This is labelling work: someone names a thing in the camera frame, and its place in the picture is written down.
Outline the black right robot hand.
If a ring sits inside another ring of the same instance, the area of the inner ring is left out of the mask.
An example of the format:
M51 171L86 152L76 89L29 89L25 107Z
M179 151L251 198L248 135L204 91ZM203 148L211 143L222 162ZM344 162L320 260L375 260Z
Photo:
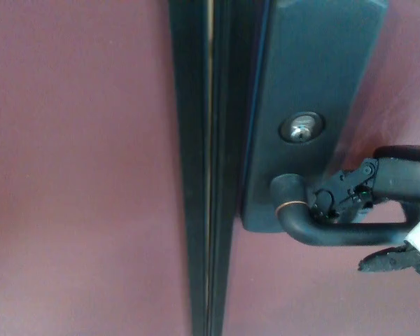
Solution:
M420 147L378 148L358 168L338 171L312 193L311 210L330 238L345 246L385 246L362 259L358 271L420 274ZM403 222L360 223L360 215L388 201L400 204Z

